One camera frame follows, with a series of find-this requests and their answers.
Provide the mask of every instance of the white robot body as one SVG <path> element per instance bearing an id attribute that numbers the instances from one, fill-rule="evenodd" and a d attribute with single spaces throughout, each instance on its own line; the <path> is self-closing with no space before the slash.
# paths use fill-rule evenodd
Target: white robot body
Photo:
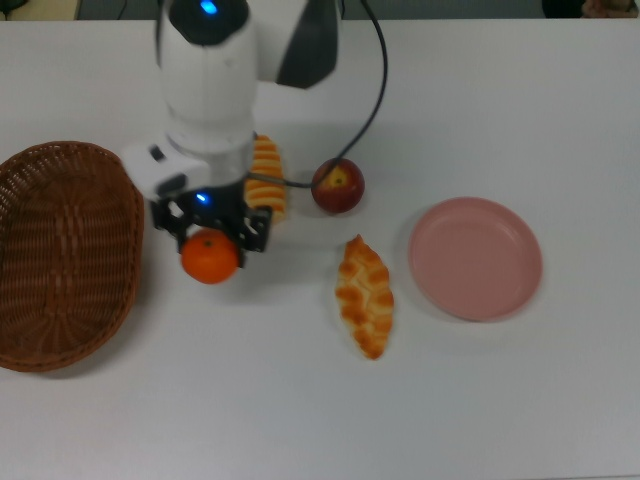
<path id="1" fill-rule="evenodd" d="M 253 17 L 222 45 L 195 47 L 163 12 L 161 82 L 169 109 L 167 135 L 186 153 L 208 157 L 253 138 L 258 43 Z"/>
<path id="2" fill-rule="evenodd" d="M 151 201 L 156 227 L 179 244 L 198 224 L 262 251 L 270 217 L 248 212 L 243 200 L 258 81 L 309 88 L 333 71 L 335 0 L 165 0 L 156 33 L 166 128 L 127 147 L 125 169 Z M 170 215 L 171 201 L 182 218 Z M 259 238 L 240 231 L 245 220 Z"/>

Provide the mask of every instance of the wicker basket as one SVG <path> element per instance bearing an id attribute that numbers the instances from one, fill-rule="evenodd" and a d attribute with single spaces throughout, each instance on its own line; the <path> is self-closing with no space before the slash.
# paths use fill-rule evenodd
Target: wicker basket
<path id="1" fill-rule="evenodd" d="M 43 372 L 102 346 L 133 305 L 144 203 L 96 145 L 31 147 L 0 165 L 0 366 Z"/>

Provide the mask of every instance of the orange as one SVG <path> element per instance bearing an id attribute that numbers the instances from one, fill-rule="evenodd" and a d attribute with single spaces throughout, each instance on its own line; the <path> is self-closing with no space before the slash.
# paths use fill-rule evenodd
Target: orange
<path id="1" fill-rule="evenodd" d="M 238 248 L 220 230 L 199 230 L 182 247 L 184 271 L 208 285 L 227 280 L 238 263 Z"/>

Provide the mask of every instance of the red apple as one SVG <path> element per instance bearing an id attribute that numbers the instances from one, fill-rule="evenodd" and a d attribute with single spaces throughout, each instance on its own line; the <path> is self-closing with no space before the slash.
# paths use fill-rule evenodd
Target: red apple
<path id="1" fill-rule="evenodd" d="M 313 175 L 320 180 L 333 160 L 324 162 Z M 346 158 L 334 168 L 320 185 L 311 189 L 318 206 L 329 213 L 344 213 L 355 207 L 364 193 L 364 177 L 358 166 Z"/>

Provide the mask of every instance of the croissant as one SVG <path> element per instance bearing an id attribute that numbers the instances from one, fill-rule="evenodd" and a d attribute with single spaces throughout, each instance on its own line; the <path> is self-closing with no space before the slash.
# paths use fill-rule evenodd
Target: croissant
<path id="1" fill-rule="evenodd" d="M 282 159 L 278 153 L 278 147 L 266 135 L 259 135 L 254 142 L 251 172 L 284 178 Z M 273 223 L 280 222 L 285 218 L 287 194 L 284 185 L 249 179 L 245 182 L 245 202 L 251 208 L 271 207 L 273 210 Z"/>
<path id="2" fill-rule="evenodd" d="M 335 289 L 340 316 L 365 357 L 385 351 L 393 326 L 389 270 L 360 235 L 347 243 Z"/>

